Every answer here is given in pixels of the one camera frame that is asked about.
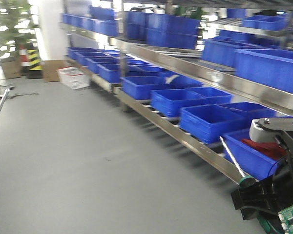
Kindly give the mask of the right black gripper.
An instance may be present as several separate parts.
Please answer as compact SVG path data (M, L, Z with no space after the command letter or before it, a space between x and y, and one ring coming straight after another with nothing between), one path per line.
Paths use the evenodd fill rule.
M270 234L293 234L293 157L285 156L286 149L293 155L293 118L253 119L249 136L256 150L279 160L269 177L240 180L240 187L231 193L234 208L243 220L267 218Z

